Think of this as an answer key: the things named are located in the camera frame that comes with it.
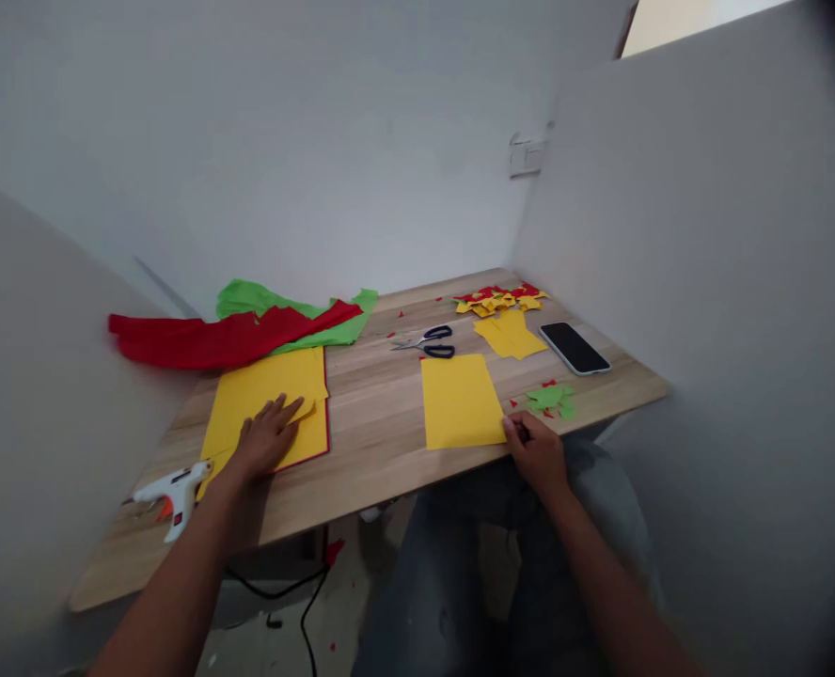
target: scissors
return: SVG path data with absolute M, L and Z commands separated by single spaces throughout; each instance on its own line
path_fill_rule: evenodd
M 417 348 L 418 350 L 422 350 L 425 354 L 429 355 L 430 357 L 445 357 L 449 359 L 455 354 L 455 346 L 444 346 L 444 345 L 435 345 L 435 346 L 422 346 L 420 345 L 425 340 L 439 340 L 444 339 L 447 336 L 452 335 L 452 328 L 447 324 L 443 324 L 442 326 L 434 327 L 427 331 L 420 340 L 407 340 L 407 341 L 393 341 L 396 344 L 396 347 L 392 350 L 402 350 L 404 348 Z

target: hot glue gun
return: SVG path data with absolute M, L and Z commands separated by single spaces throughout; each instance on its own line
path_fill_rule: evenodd
M 160 497 L 165 499 L 164 507 L 155 520 L 160 522 L 173 513 L 173 524 L 164 538 L 164 543 L 173 543 L 180 537 L 195 507 L 198 485 L 211 474 L 212 469 L 213 464 L 210 461 L 200 461 L 190 468 L 164 475 L 133 494 L 133 501 L 136 503 L 153 502 Z

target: green paper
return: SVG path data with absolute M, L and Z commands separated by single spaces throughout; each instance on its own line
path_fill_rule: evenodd
M 234 279 L 217 296 L 217 317 L 222 320 L 229 315 L 251 311 L 254 311 L 260 316 L 267 312 L 268 308 L 277 306 L 294 308 L 302 313 L 302 315 L 313 320 L 321 313 L 326 312 L 335 302 L 336 299 L 330 299 L 329 306 L 323 308 L 316 307 L 310 304 L 291 301 L 284 296 L 273 293 L 257 282 Z M 377 303 L 377 292 L 363 289 L 361 293 L 352 299 L 352 303 L 361 308 L 360 315 L 355 315 L 351 320 L 346 320 L 342 324 L 337 324 L 316 334 L 310 334 L 292 343 L 281 345 L 270 354 L 288 353 L 289 351 L 300 350 L 302 348 L 314 348 L 316 346 L 350 345 L 354 343 L 361 336 L 364 325 L 370 319 L 373 307 Z
M 539 390 L 531 390 L 528 397 L 540 404 L 541 408 L 548 409 L 556 406 L 565 395 L 565 388 L 559 386 L 550 386 L 540 388 Z
M 559 416 L 565 420 L 571 420 L 575 417 L 575 408 L 571 404 L 571 400 L 569 398 L 562 400 L 561 405 L 559 406 Z

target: wooden desk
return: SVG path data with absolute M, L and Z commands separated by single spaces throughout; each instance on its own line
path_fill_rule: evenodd
M 544 421 L 558 433 L 617 416 L 669 393 L 668 384 L 621 348 L 581 323 L 552 299 L 526 313 L 528 329 L 569 321 L 612 364 L 612 371 L 574 376 L 552 351 L 522 361 L 500 358 L 474 333 L 474 313 L 457 315 L 453 295 L 498 284 L 521 284 L 497 269 L 381 296 L 361 338 L 352 346 L 326 349 L 330 392 L 330 453 L 279 473 L 266 499 L 260 536 L 264 545 L 357 512 L 394 496 L 413 492 L 451 475 L 489 463 L 506 451 L 502 445 L 466 449 L 425 449 L 420 351 L 390 352 L 386 335 L 423 332 L 438 324 L 452 327 L 459 354 L 482 353 L 502 408 L 509 399 L 526 408 L 524 393 L 556 379 L 575 390 L 574 420 Z M 211 413 L 218 376 L 203 376 L 183 406 L 138 487 L 198 460 Z M 154 524 L 157 511 L 130 504 L 120 508 L 110 531 L 73 591 L 73 611 L 92 608 L 141 590 L 165 557 L 167 521 Z

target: phone screen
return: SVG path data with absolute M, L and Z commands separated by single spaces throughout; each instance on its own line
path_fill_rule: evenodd
M 578 334 L 568 323 L 544 324 L 540 327 L 549 341 L 565 356 L 575 371 L 607 370 L 606 359 Z

